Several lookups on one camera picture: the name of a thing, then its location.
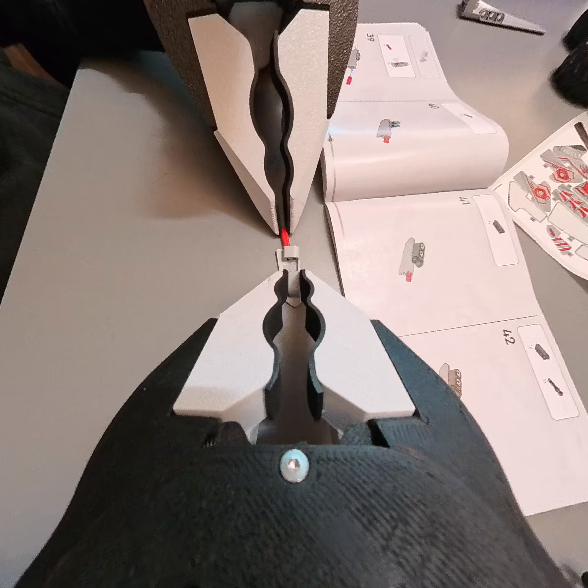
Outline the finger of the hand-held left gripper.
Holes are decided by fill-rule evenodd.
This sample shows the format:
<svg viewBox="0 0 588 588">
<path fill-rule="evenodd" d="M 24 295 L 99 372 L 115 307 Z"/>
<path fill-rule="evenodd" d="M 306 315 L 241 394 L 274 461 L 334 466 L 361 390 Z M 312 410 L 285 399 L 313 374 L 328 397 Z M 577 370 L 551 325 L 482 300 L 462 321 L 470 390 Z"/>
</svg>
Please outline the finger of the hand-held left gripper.
<svg viewBox="0 0 588 588">
<path fill-rule="evenodd" d="M 188 19 L 215 118 L 214 134 L 251 201 L 279 234 L 276 198 L 265 167 L 265 145 L 252 118 L 256 70 L 250 42 L 222 16 Z"/>
<path fill-rule="evenodd" d="M 274 41 L 278 87 L 285 92 L 285 212 L 290 233 L 305 208 L 327 133 L 328 32 L 328 11 L 302 8 Z"/>
</svg>

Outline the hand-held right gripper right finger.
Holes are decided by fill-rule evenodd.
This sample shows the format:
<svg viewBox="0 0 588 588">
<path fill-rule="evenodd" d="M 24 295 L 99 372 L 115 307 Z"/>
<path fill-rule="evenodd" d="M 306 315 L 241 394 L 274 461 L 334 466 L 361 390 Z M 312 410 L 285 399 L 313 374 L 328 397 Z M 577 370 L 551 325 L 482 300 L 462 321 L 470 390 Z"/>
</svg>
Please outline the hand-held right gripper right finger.
<svg viewBox="0 0 588 588">
<path fill-rule="evenodd" d="M 371 320 L 309 270 L 300 271 L 307 360 L 307 403 L 341 439 L 371 420 L 412 417 L 416 407 Z"/>
</svg>

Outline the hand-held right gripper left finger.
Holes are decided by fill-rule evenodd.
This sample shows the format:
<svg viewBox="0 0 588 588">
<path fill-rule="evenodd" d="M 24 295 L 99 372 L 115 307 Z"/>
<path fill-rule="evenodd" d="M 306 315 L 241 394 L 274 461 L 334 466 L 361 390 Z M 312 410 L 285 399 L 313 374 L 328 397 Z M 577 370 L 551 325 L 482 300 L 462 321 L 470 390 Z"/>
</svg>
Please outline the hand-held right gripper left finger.
<svg viewBox="0 0 588 588">
<path fill-rule="evenodd" d="M 212 327 L 173 405 L 179 416 L 238 423 L 250 442 L 279 406 L 280 353 L 288 271 L 277 271 L 229 306 Z"/>
</svg>

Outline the long grey toy piece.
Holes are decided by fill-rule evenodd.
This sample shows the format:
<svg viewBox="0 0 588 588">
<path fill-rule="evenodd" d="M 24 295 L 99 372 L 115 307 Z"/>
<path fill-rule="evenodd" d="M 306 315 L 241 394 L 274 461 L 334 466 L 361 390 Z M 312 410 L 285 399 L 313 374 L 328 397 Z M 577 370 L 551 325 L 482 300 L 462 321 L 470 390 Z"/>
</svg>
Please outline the long grey toy piece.
<svg viewBox="0 0 588 588">
<path fill-rule="evenodd" d="M 301 304 L 300 293 L 300 249 L 296 245 L 285 245 L 275 252 L 277 268 L 288 271 L 288 298 L 290 307 L 298 307 Z"/>
</svg>

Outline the grey desk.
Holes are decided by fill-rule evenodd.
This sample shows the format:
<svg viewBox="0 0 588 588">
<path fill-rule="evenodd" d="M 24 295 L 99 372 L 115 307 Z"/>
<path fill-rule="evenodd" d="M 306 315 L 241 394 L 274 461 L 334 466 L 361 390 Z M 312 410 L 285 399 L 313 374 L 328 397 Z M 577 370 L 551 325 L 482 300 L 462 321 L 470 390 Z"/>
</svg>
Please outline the grey desk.
<svg viewBox="0 0 588 588">
<path fill-rule="evenodd" d="M 454 92 L 509 138 L 506 168 L 580 110 L 553 91 L 587 1 L 359 1 L 360 23 L 417 22 Z M 587 409 L 587 281 L 516 228 Z M 202 323 L 276 269 L 277 239 L 160 53 L 87 60 L 72 86 L 1 303 L 1 587 L 59 523 L 130 394 Z"/>
</svg>

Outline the white instruction booklet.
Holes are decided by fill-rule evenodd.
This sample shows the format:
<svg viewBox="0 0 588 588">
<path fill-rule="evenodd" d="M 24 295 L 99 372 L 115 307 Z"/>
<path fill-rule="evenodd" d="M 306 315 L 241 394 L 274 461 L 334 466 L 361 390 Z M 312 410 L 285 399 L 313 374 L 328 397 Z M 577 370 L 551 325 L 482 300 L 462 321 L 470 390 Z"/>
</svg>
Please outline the white instruction booklet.
<svg viewBox="0 0 588 588">
<path fill-rule="evenodd" d="M 343 292 L 464 402 L 530 516 L 587 502 L 587 413 L 511 216 L 546 211 L 490 187 L 508 153 L 424 27 L 357 25 L 322 153 Z"/>
</svg>

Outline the person's black clothing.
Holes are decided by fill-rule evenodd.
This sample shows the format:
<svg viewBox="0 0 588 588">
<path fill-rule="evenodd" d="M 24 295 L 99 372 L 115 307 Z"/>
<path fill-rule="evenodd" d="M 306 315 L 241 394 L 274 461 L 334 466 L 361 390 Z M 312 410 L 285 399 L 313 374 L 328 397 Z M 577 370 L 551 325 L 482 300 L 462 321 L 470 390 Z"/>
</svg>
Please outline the person's black clothing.
<svg viewBox="0 0 588 588">
<path fill-rule="evenodd" d="M 1 297 L 81 60 L 162 51 L 143 1 L 1 1 Z"/>
</svg>

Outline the grey pointed toy panel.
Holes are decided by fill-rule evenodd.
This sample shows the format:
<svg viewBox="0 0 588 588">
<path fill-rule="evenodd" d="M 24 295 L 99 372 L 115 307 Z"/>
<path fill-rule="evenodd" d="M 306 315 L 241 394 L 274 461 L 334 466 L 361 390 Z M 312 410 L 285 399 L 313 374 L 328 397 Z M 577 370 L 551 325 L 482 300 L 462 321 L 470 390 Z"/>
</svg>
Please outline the grey pointed toy panel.
<svg viewBox="0 0 588 588">
<path fill-rule="evenodd" d="M 458 17 L 535 35 L 546 33 L 540 25 L 502 11 L 485 1 L 462 1 L 458 5 Z"/>
</svg>

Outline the toy sticker sheet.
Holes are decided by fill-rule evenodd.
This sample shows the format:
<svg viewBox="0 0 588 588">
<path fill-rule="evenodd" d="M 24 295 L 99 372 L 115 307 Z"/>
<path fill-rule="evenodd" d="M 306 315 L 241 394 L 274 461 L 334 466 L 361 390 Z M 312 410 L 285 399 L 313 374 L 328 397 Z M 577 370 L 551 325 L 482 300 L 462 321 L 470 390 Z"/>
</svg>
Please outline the toy sticker sheet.
<svg viewBox="0 0 588 588">
<path fill-rule="evenodd" d="M 515 224 L 587 280 L 587 113 L 540 143 L 490 187 Z"/>
</svg>

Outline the black toy tyre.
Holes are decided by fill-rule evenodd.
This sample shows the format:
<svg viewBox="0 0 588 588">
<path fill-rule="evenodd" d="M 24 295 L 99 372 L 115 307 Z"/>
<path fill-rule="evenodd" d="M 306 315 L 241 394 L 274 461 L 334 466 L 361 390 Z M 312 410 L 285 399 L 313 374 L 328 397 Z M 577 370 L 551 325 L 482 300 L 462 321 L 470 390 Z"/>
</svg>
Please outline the black toy tyre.
<svg viewBox="0 0 588 588">
<path fill-rule="evenodd" d="M 563 37 L 563 45 L 568 52 L 587 41 L 587 10 L 585 10 Z"/>
<path fill-rule="evenodd" d="M 552 73 L 555 92 L 566 102 L 587 109 L 587 43 L 581 43 L 567 55 Z"/>
</svg>

